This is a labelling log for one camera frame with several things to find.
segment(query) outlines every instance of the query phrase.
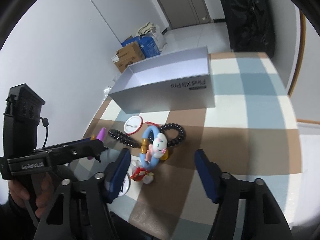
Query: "finger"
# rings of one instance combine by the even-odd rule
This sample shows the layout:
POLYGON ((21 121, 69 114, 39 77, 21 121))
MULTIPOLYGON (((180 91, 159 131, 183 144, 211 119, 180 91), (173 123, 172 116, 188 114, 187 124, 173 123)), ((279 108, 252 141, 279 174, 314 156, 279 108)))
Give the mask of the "finger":
POLYGON ((43 214, 44 211, 45 211, 45 207, 38 208, 38 209, 36 210, 36 216, 37 216, 37 218, 41 218, 41 216, 42 216, 42 214, 43 214))
POLYGON ((24 200, 29 200, 30 194, 25 189, 25 187, 22 186, 22 184, 17 180, 9 180, 8 186, 10 191, 14 191, 16 195, 24 200))
POLYGON ((48 190, 50 185, 52 185, 52 179, 51 179, 49 173, 46 172, 46 174, 42 180, 42 183, 41 183, 41 189, 43 191, 48 190))
POLYGON ((36 206, 39 208, 45 207, 49 200, 51 199, 52 196, 52 191, 51 190, 47 190, 41 193, 41 195, 39 195, 36 199, 36 206))
POLYGON ((22 198, 20 198, 13 190, 10 190, 10 195, 13 199, 13 201, 21 208, 26 208, 26 205, 24 204, 24 201, 22 198))

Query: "plush keychain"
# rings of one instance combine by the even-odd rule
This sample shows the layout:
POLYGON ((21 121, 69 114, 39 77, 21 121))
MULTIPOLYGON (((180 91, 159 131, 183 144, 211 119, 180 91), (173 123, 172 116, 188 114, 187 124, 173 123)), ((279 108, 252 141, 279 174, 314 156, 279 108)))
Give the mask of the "plush keychain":
POLYGON ((145 161, 150 162, 153 156, 157 159, 160 159, 167 151, 167 142, 168 141, 165 135, 163 133, 158 133, 157 137, 153 141, 153 144, 149 144, 145 161))
POLYGON ((141 166, 135 166, 132 169, 131 179, 135 181, 143 181, 149 184, 153 181, 153 173, 150 172, 159 163, 161 157, 167 153, 167 138, 163 133, 159 132, 158 127, 151 125, 143 132, 141 142, 140 161, 141 166), (149 144, 148 136, 153 132, 154 140, 149 144))

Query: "door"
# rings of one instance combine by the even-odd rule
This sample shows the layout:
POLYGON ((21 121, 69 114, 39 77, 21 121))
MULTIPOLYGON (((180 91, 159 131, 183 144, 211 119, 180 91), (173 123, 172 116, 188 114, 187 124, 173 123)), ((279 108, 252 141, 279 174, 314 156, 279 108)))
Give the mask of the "door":
POLYGON ((204 0, 158 0, 171 29, 209 23, 204 0))

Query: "cardboard box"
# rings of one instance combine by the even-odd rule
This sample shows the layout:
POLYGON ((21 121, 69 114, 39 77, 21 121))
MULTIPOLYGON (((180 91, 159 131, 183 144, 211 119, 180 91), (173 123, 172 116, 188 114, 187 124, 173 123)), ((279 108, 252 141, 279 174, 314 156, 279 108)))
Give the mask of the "cardboard box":
POLYGON ((146 58, 160 55, 160 51, 158 49, 158 46, 156 45, 156 43, 152 37, 140 38, 140 37, 136 36, 131 39, 128 38, 124 42, 122 42, 121 45, 124 47, 127 44, 130 44, 135 41, 139 44, 140 49, 142 50, 142 52, 146 58))
POLYGON ((136 63, 145 58, 146 57, 143 55, 138 43, 133 42, 122 49, 119 49, 117 54, 112 58, 112 61, 122 73, 130 64, 136 63))
POLYGON ((208 49, 177 51, 134 63, 109 95, 127 114, 214 107, 208 49))

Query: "checkered tablecloth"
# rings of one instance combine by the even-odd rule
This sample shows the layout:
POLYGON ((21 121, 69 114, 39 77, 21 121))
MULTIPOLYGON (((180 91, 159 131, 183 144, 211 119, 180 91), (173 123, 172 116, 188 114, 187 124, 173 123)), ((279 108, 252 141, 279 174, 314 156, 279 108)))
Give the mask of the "checkered tablecloth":
MULTIPOLYGON (((217 205, 206 197, 195 170, 193 154, 199 148, 238 179, 264 179, 288 223, 294 218, 301 181, 300 141, 292 105, 276 69, 264 53, 210 56, 215 108, 126 114, 107 98, 85 135, 97 134, 101 127, 123 131, 124 122, 133 115, 140 115, 144 122, 174 122, 185 128, 186 141, 156 167, 155 180, 149 185, 131 181, 128 193, 109 205, 117 215, 160 239, 207 239, 217 205)), ((144 123, 132 137, 140 141, 146 127, 144 123)), ((124 147, 109 136, 105 146, 109 150, 102 154, 101 164, 87 159, 71 163, 80 180, 103 171, 124 147)), ((131 149, 131 154, 138 159, 139 149, 131 149)), ((238 237, 242 223, 238 219, 238 237)))

